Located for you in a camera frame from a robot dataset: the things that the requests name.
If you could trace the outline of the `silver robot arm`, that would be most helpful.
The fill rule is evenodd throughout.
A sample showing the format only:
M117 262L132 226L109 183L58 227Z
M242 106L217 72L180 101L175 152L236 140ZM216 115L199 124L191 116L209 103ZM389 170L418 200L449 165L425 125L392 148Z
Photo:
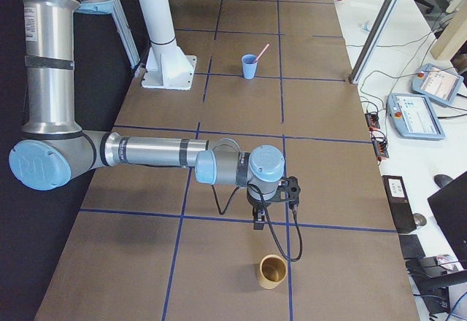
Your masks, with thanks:
M118 164L192 168L208 185L247 191L255 228L269 223L268 207L290 203L285 159L271 145L244 152L219 141L121 136L86 131L74 118L74 14L111 14L124 26L119 0L22 0L28 75L28 121L9 153L17 179L52 190L92 169Z

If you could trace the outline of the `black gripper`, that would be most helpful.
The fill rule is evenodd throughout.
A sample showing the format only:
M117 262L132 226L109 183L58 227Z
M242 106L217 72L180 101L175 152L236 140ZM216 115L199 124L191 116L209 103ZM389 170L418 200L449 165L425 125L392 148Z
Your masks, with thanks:
M269 224L266 216L267 208L271 204L264 201L258 191L249 187L247 189L247 200L252 206L252 222L254 230L263 230L265 224Z

